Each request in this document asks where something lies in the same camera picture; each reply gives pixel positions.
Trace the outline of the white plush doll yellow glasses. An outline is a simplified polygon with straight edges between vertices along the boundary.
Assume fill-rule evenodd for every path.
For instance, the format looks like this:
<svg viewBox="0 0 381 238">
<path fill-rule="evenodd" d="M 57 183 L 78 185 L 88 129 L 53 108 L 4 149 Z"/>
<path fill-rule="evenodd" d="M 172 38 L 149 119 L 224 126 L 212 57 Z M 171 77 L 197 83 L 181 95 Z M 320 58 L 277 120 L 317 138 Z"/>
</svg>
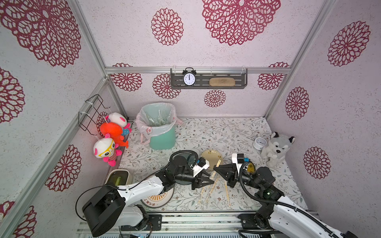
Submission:
<svg viewBox="0 0 381 238">
<path fill-rule="evenodd" d="M 122 155 L 122 151 L 118 149 L 114 139 L 106 134 L 103 139 L 98 140 L 93 146 L 94 156 L 103 159 L 109 166 L 114 167 L 117 163 L 117 157 Z"/>
</svg>

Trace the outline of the wooden brush on shelf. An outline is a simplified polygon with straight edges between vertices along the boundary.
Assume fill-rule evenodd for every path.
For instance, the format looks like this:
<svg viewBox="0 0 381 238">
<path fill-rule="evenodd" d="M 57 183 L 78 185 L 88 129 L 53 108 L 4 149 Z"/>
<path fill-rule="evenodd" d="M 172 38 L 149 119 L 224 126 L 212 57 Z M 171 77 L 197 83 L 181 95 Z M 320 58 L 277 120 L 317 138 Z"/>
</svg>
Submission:
<svg viewBox="0 0 381 238">
<path fill-rule="evenodd" d="M 214 77 L 209 80 L 211 87 L 234 87 L 236 81 L 232 77 Z"/>
</svg>

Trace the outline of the grey husky plush dog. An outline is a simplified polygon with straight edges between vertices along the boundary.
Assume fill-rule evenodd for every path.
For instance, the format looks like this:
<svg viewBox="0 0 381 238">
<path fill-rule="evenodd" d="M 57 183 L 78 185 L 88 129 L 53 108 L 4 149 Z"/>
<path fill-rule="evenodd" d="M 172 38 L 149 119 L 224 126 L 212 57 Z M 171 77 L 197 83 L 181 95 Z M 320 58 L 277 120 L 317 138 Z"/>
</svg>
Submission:
<svg viewBox="0 0 381 238">
<path fill-rule="evenodd" d="M 294 144 L 296 138 L 294 136 L 286 136 L 273 132 L 267 145 L 262 148 L 261 157 L 266 160 L 269 168 L 275 168 L 286 157 L 286 153 Z"/>
</svg>

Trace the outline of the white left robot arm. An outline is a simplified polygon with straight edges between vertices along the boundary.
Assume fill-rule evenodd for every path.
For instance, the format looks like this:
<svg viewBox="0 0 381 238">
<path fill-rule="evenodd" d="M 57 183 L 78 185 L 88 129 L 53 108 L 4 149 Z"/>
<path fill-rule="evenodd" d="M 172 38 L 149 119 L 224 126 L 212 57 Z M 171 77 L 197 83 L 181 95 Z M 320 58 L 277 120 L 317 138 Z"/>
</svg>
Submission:
<svg viewBox="0 0 381 238">
<path fill-rule="evenodd" d="M 140 182 L 113 186 L 105 184 L 83 205 L 84 220 L 93 237 L 100 237 L 115 226 L 142 230 L 149 220 L 145 209 L 137 202 L 171 190 L 175 184 L 185 182 L 191 189 L 213 184 L 207 172 L 209 162 L 195 158 L 190 166 L 184 156 L 175 156 L 155 174 Z"/>
</svg>

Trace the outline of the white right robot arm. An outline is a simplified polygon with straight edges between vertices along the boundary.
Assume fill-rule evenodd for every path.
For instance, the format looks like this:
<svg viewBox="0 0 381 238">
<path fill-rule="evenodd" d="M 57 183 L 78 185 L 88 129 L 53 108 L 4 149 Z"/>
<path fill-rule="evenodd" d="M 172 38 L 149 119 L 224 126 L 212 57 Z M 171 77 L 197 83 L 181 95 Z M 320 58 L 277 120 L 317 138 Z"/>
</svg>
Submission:
<svg viewBox="0 0 381 238">
<path fill-rule="evenodd" d="M 214 171 L 220 174 L 230 187 L 239 183 L 244 193 L 259 202 L 261 208 L 255 214 L 241 218 L 243 228 L 239 235 L 283 233 L 290 238 L 354 238 L 330 227 L 295 204 L 274 186 L 275 177 L 270 168 L 259 167 L 254 173 L 247 171 L 249 163 L 240 168 L 236 164 L 220 165 Z"/>
</svg>

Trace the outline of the black alarm clock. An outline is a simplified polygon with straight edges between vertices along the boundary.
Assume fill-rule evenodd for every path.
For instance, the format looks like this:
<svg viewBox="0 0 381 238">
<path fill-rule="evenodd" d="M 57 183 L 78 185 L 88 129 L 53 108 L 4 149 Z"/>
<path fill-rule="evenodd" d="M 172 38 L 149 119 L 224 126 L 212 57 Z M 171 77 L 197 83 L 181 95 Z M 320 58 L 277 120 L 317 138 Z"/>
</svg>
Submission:
<svg viewBox="0 0 381 238">
<path fill-rule="evenodd" d="M 185 86 L 193 86 L 196 83 L 196 70 L 193 67 L 187 67 L 183 70 L 183 83 Z"/>
</svg>

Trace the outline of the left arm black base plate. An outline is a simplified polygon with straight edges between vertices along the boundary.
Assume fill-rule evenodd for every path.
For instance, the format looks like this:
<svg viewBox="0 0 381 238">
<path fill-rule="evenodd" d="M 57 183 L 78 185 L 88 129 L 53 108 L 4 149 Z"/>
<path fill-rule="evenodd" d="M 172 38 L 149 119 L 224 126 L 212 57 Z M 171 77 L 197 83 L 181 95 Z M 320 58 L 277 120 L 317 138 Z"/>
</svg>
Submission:
<svg viewBox="0 0 381 238">
<path fill-rule="evenodd" d="M 144 218 L 138 225 L 121 226 L 121 231 L 160 231 L 162 226 L 162 215 L 149 215 L 148 218 Z"/>
</svg>

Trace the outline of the grey wall shelf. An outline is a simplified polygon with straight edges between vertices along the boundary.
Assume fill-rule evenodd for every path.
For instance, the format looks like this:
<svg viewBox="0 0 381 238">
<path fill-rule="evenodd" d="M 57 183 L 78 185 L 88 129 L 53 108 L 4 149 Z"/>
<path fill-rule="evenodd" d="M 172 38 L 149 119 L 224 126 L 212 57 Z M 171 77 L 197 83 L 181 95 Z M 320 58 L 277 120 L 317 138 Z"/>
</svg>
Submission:
<svg viewBox="0 0 381 238">
<path fill-rule="evenodd" d="M 170 85 L 173 89 L 244 89 L 248 84 L 248 73 L 246 68 L 241 68 L 237 73 L 228 71 L 227 73 L 217 73 L 210 70 L 208 73 L 197 73 L 196 83 L 193 86 L 185 86 L 183 83 L 183 70 L 170 69 Z M 214 77 L 232 77 L 236 81 L 234 87 L 211 87 L 209 80 Z"/>
</svg>

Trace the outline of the red orange plush toy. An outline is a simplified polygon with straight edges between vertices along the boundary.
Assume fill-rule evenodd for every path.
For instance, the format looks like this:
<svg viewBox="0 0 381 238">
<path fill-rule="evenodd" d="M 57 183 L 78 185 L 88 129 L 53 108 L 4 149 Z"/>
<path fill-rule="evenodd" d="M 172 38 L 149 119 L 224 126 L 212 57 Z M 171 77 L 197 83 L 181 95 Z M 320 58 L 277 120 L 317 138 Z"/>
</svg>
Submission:
<svg viewBox="0 0 381 238">
<path fill-rule="evenodd" d="M 100 131 L 105 138 L 112 138 L 119 146 L 128 148 L 129 142 L 124 141 L 125 137 L 122 135 L 123 129 L 115 123 L 103 123 L 100 126 Z"/>
</svg>

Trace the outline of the yellow patterned plate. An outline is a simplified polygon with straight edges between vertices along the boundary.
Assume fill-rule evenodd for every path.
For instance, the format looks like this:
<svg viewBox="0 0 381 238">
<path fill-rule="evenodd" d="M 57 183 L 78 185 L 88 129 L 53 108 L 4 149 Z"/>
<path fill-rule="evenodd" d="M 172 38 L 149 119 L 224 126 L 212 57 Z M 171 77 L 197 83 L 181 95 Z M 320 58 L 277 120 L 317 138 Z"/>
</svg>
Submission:
<svg viewBox="0 0 381 238">
<path fill-rule="evenodd" d="M 245 166 L 245 169 L 248 174 L 254 174 L 256 172 L 255 165 L 252 162 L 248 162 L 248 164 Z"/>
</svg>

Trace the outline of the dark green glass plate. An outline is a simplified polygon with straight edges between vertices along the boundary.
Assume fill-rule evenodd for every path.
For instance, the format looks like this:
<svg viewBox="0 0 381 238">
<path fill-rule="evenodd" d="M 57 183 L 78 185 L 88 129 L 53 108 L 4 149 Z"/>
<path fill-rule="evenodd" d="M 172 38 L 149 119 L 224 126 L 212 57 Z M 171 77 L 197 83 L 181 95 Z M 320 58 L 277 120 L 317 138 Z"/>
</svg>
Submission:
<svg viewBox="0 0 381 238">
<path fill-rule="evenodd" d="M 184 170 L 193 168 L 198 160 L 196 152 L 191 150 L 181 150 L 173 153 L 170 157 L 170 167 L 173 176 L 182 173 Z"/>
</svg>

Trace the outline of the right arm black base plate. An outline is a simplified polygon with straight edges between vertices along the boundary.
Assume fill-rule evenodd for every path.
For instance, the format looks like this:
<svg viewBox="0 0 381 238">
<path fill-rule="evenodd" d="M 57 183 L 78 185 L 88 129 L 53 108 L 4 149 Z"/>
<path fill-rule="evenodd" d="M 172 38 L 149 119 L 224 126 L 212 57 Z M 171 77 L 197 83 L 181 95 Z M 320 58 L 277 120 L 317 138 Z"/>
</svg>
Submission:
<svg viewBox="0 0 381 238">
<path fill-rule="evenodd" d="M 254 230 L 263 228 L 263 218 L 256 213 L 242 213 L 238 215 L 241 220 L 242 229 L 244 230 Z"/>
</svg>

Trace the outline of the white orange patterned plate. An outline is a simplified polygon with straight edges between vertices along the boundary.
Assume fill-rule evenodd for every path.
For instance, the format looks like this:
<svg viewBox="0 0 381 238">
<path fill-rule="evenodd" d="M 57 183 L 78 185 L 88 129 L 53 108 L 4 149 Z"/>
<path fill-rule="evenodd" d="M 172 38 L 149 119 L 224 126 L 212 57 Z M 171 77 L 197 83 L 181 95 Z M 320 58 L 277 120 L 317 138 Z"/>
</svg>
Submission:
<svg viewBox="0 0 381 238">
<path fill-rule="evenodd" d="M 174 188 L 168 192 L 142 199 L 141 202 L 149 208 L 160 208 L 166 205 L 172 199 L 173 194 Z"/>
</svg>

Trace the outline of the cream round plate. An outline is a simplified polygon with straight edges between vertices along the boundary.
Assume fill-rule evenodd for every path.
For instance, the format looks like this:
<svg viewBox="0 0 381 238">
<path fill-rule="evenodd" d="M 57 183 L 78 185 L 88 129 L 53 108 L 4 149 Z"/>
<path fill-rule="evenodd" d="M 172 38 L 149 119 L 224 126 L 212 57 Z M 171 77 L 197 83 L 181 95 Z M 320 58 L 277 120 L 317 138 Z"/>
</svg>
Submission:
<svg viewBox="0 0 381 238">
<path fill-rule="evenodd" d="M 201 157 L 203 157 L 205 160 L 209 162 L 209 171 L 213 171 L 214 166 L 218 164 L 218 161 L 220 161 L 220 165 L 223 164 L 224 157 L 220 152 L 217 150 L 209 149 L 205 150 L 201 153 Z"/>
</svg>

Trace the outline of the white pink plush doll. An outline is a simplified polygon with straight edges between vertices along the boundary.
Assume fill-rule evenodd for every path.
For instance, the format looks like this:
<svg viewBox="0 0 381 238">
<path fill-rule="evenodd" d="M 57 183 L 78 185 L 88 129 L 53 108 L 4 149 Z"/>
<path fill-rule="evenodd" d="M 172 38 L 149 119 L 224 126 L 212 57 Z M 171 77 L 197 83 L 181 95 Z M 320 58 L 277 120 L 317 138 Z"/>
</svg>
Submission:
<svg viewBox="0 0 381 238">
<path fill-rule="evenodd" d="M 132 131 L 131 124 L 128 123 L 127 119 L 119 113 L 111 113 L 107 115 L 105 119 L 108 123 L 112 122 L 120 126 L 123 130 L 122 136 L 126 136 Z"/>
</svg>

